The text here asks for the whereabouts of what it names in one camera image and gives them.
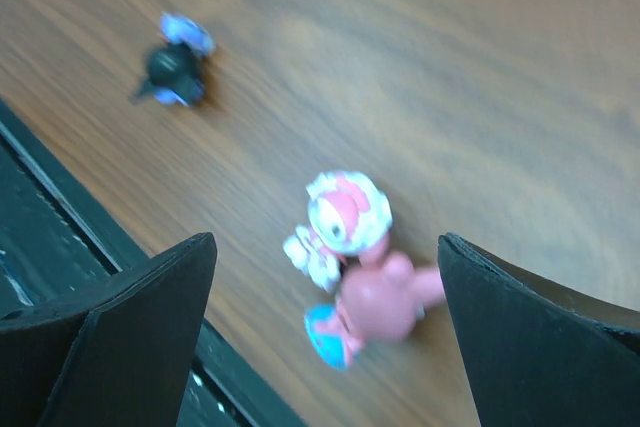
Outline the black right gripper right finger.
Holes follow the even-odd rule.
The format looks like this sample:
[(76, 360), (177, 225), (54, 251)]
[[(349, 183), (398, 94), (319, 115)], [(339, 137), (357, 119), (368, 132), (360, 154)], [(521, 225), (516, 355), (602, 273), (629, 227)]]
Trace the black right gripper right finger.
[(438, 263), (484, 426), (639, 424), (639, 314), (510, 264), (454, 233)]

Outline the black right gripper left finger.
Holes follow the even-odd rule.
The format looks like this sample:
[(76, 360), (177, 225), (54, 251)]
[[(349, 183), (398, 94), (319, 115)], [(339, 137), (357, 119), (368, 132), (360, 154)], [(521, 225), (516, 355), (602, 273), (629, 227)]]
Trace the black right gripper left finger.
[(2, 425), (176, 425), (216, 256), (199, 233), (2, 317)]

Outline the pink bunny blue skirt toy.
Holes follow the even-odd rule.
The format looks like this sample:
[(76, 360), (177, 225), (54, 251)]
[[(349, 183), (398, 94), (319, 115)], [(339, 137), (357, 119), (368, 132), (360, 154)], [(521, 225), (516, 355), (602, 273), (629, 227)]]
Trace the pink bunny blue skirt toy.
[(343, 278), (335, 301), (309, 309), (308, 338), (321, 359), (344, 370), (372, 341), (402, 341), (445, 292), (435, 264), (416, 267), (399, 251), (381, 264), (358, 266)]

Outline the pink bunny white bonnet toy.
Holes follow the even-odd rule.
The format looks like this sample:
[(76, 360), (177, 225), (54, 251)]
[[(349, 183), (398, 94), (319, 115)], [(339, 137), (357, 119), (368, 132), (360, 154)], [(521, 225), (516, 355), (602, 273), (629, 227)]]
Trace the pink bunny white bonnet toy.
[(376, 263), (390, 244), (393, 218), (387, 196), (361, 172), (329, 171), (306, 187), (309, 223), (283, 243), (292, 264), (331, 292), (350, 258)]

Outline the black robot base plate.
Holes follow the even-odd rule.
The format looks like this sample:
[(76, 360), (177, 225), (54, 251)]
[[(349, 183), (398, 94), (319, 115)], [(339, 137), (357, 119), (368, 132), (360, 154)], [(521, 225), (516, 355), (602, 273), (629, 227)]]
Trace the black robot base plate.
[[(2, 108), (1, 319), (155, 256), (141, 250), (10, 108)], [(300, 424), (203, 315), (174, 426)]]

